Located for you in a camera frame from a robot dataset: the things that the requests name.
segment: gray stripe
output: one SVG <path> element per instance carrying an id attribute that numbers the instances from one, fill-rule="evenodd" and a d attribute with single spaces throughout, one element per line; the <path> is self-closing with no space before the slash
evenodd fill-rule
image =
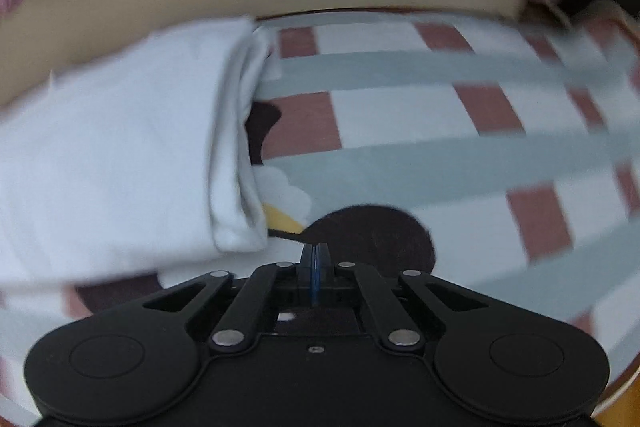
<path id="1" fill-rule="evenodd" d="M 274 158 L 313 201 L 312 219 L 354 204 L 411 209 L 538 184 L 640 155 L 638 129 L 565 136 L 492 136 Z"/>
<path id="2" fill-rule="evenodd" d="M 256 97 L 269 100 L 306 92 L 427 84 L 503 84 L 602 87 L 618 81 L 635 62 L 616 62 L 590 70 L 495 55 L 456 52 L 364 52 L 288 58 L 280 79 L 261 83 Z"/>
<path id="3" fill-rule="evenodd" d="M 640 219 L 576 250 L 476 286 L 516 306 L 569 321 L 640 269 Z"/>
<path id="4" fill-rule="evenodd" d="M 609 353 L 611 379 L 615 380 L 629 367 L 640 353 L 640 323 L 617 344 Z"/>

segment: white cloth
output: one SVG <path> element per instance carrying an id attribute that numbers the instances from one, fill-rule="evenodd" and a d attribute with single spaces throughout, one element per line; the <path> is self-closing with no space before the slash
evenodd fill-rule
<path id="1" fill-rule="evenodd" d="M 54 77 L 0 124 L 0 286 L 266 247 L 244 121 L 249 19 L 191 23 Z"/>

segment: checkered blanket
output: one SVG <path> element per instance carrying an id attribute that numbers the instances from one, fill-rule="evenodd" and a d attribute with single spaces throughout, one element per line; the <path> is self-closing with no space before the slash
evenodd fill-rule
<path id="1" fill-rule="evenodd" d="M 612 396 L 640 353 L 640 68 L 612 22 L 575 32 L 438 14 L 267 22 L 274 60 L 246 124 L 271 229 L 235 256 L 0 309 L 0 415 L 28 425 L 29 347 L 51 328 L 212 269 L 240 277 L 324 241 L 336 261 L 438 277 L 571 322 Z M 348 330 L 292 310 L 278 331 Z"/>

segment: metal pin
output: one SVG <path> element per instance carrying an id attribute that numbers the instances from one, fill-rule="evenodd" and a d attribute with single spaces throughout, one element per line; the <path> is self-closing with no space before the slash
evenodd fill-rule
<path id="1" fill-rule="evenodd" d="M 389 333 L 389 342 L 396 346 L 415 346 L 420 342 L 420 333 L 414 330 L 396 330 Z"/>
<path id="2" fill-rule="evenodd" d="M 244 333 L 238 330 L 220 330 L 213 335 L 213 341 L 219 346 L 237 346 L 244 341 Z"/>

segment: cartoon print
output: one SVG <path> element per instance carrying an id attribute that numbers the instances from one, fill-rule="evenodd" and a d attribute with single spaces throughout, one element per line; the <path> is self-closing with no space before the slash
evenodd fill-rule
<path id="1" fill-rule="evenodd" d="M 251 163 L 267 215 L 271 239 L 297 243 L 327 243 L 332 260 L 356 261 L 376 266 L 385 277 L 395 277 L 405 269 L 431 272 L 435 254 L 430 234 L 410 214 L 396 208 L 375 204 L 350 206 L 308 222 L 312 201 L 306 192 L 289 184 L 284 172 L 262 161 L 262 144 L 280 119 L 280 110 L 270 103 L 255 102 L 245 124 Z M 158 274 L 77 287 L 91 312 L 159 291 Z M 350 315 L 328 312 L 293 313 L 283 321 L 284 330 L 309 328 L 325 324 L 342 331 L 350 327 Z"/>

